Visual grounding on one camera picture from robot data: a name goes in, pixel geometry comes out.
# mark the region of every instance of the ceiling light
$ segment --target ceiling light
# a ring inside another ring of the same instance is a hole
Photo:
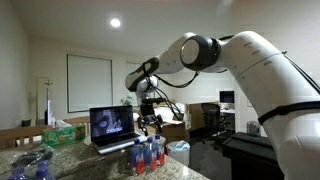
[[[118,27],[120,27],[121,22],[120,22],[119,19],[113,18],[113,19],[110,21],[110,24],[111,24],[112,27],[118,28]]]

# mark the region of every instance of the blue bottle cap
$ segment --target blue bottle cap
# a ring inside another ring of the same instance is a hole
[[[135,139],[133,142],[135,145],[138,145],[138,144],[140,144],[140,139]]]
[[[19,175],[12,175],[12,176],[8,177],[7,180],[20,180],[20,176]]]
[[[12,170],[12,175],[19,175],[24,173],[24,167],[23,166],[17,166]]]
[[[38,178],[46,177],[48,175],[48,168],[40,168],[36,172]]]
[[[48,163],[49,163],[48,160],[40,161],[40,162],[38,162],[38,168],[48,167]]]
[[[153,141],[152,137],[148,137],[147,142],[152,143],[152,141]]]
[[[156,139],[160,139],[160,134],[156,134],[156,135],[155,135],[155,138],[156,138]]]

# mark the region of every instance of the trash can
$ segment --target trash can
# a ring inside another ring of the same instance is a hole
[[[168,156],[179,161],[185,166],[189,166],[190,145],[185,141],[173,141],[166,145]]]

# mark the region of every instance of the laptop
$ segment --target laptop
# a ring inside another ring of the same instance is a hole
[[[147,137],[135,133],[132,106],[111,106],[90,109],[91,143],[100,154],[120,150]]]

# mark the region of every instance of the floor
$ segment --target floor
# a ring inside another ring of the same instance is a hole
[[[214,150],[210,142],[202,143],[197,137],[189,141],[189,167],[211,180],[231,180],[231,160]]]

